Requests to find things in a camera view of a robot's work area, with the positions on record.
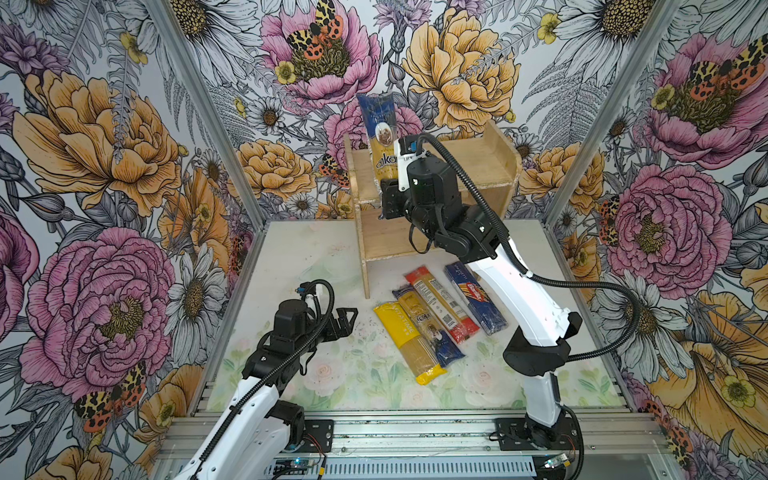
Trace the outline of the yellow spaghetti bag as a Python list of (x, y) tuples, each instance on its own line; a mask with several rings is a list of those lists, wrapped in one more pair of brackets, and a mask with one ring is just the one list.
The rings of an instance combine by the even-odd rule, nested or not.
[(434, 349), (398, 302), (382, 303), (373, 311), (418, 384), (427, 385), (447, 373), (437, 360)]

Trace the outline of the blue gold spaghetti bag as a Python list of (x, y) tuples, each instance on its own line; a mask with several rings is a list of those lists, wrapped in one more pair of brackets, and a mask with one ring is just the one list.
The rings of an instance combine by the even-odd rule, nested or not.
[(447, 368), (451, 363), (465, 357), (449, 332), (413, 286), (406, 285), (395, 289), (392, 294), (421, 335), (427, 340), (443, 368)]

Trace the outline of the dark blue spaghetti bag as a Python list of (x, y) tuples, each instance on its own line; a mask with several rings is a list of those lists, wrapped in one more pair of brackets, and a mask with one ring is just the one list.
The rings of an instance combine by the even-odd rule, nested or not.
[(358, 94), (357, 100), (368, 138), (375, 186), (381, 192), (381, 182), (396, 179), (398, 175), (395, 146), (399, 136), (395, 102), (391, 94)]

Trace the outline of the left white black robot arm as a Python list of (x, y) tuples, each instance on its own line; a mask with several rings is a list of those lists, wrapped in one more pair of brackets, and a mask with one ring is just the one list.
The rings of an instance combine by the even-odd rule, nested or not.
[(246, 360), (227, 407), (177, 479), (257, 479), (286, 448), (301, 445), (304, 408), (281, 398), (290, 381), (307, 370), (302, 360), (321, 343), (351, 335), (358, 310), (325, 308), (316, 297), (281, 302), (273, 328)]

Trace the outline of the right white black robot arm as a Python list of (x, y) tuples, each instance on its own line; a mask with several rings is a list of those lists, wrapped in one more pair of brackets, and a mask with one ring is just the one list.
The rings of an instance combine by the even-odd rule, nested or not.
[(570, 354), (579, 314), (559, 306), (518, 258), (499, 215), (449, 150), (422, 133), (396, 141), (398, 173), (381, 183), (383, 215), (405, 218), (428, 246), (480, 274), (518, 322), (503, 353), (524, 377), (526, 414), (517, 436), (539, 449), (554, 445), (568, 418), (556, 371)]

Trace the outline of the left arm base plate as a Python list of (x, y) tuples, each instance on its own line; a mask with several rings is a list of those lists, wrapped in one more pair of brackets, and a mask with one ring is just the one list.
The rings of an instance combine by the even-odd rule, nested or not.
[(286, 448), (286, 453), (329, 454), (334, 440), (333, 420), (306, 420), (303, 434)]

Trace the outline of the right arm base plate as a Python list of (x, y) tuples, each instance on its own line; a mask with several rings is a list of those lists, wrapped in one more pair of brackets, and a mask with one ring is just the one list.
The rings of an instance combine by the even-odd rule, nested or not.
[(527, 417), (497, 418), (488, 440), (501, 451), (577, 451), (582, 446), (582, 437), (568, 417), (551, 427)]

